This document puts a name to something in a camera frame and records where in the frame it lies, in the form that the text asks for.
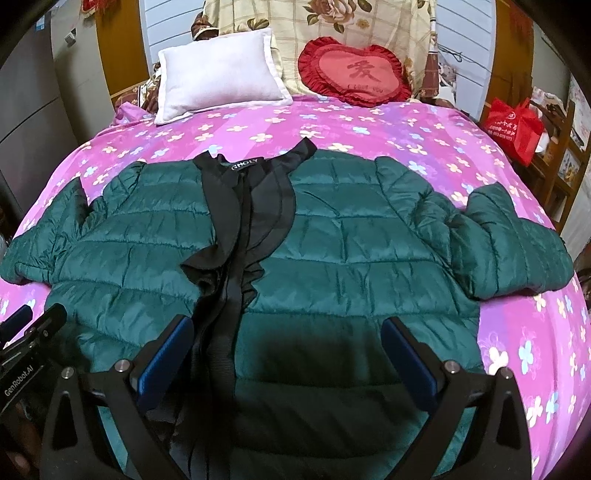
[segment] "blue gripper pad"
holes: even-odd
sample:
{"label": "blue gripper pad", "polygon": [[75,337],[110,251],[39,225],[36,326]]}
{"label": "blue gripper pad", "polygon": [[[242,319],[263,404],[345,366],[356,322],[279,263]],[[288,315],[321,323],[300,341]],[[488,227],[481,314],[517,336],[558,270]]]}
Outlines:
{"label": "blue gripper pad", "polygon": [[412,346],[422,346],[398,319],[387,319],[382,324],[382,347],[398,372],[414,404],[422,411],[432,413],[437,408],[437,379],[419,353]]}
{"label": "blue gripper pad", "polygon": [[178,323],[167,338],[163,341],[161,335],[155,340],[155,342],[161,342],[161,346],[143,368],[141,375],[137,378],[137,385],[133,385],[137,392],[136,403],[140,412],[144,413],[159,405],[193,346],[195,337],[193,321],[188,317],[182,317],[180,320],[175,318],[175,320]]}

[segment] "quilted fabric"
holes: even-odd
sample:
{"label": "quilted fabric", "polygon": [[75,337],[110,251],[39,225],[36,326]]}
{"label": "quilted fabric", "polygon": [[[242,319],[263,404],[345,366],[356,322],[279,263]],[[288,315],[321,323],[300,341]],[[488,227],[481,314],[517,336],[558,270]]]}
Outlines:
{"label": "quilted fabric", "polygon": [[[382,321],[398,315],[440,358],[479,371],[479,300],[562,288],[572,263],[500,184],[476,189],[461,212],[391,158],[333,151],[290,180],[293,226],[261,262],[235,341],[232,478],[381,479],[425,420],[381,349]],[[214,241],[192,162],[133,163],[90,208],[70,182],[0,274],[51,284],[46,306],[69,312],[60,356],[103,369],[190,314],[200,293],[179,264]]]}

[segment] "black lining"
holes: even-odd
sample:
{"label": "black lining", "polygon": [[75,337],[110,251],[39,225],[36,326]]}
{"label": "black lining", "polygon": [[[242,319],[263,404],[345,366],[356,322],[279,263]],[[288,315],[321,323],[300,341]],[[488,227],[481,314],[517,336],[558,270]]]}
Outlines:
{"label": "black lining", "polygon": [[281,245],[294,221],[288,174],[315,152],[305,138],[284,155],[240,170],[208,151],[193,160],[202,171],[216,240],[181,265],[202,296],[193,313],[192,388],[178,399],[171,455],[194,480],[230,479],[236,335],[244,308],[256,297],[252,282],[264,273],[259,262]]}

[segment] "rose pattern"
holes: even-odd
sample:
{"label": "rose pattern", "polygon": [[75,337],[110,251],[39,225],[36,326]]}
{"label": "rose pattern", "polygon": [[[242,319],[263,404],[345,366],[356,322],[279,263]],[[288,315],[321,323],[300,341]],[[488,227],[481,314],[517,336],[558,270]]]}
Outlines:
{"label": "rose pattern", "polygon": [[[320,20],[333,24],[338,33],[344,33],[344,25],[354,22],[357,6],[365,12],[371,12],[372,5],[367,0],[310,0],[304,8],[310,13],[307,17],[308,25],[314,25]],[[365,29],[369,27],[367,20],[360,19],[357,27]]]}

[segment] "floral cushion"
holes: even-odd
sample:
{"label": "floral cushion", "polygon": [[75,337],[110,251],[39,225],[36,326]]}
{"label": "floral cushion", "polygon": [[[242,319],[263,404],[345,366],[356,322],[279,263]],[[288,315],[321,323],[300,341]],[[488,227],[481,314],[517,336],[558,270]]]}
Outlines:
{"label": "floral cushion", "polygon": [[434,44],[436,0],[206,0],[204,14],[220,34],[273,29],[292,94],[311,93],[302,83],[297,61],[310,40],[332,36],[344,45],[376,44],[399,58],[413,94],[423,87],[425,66]]}

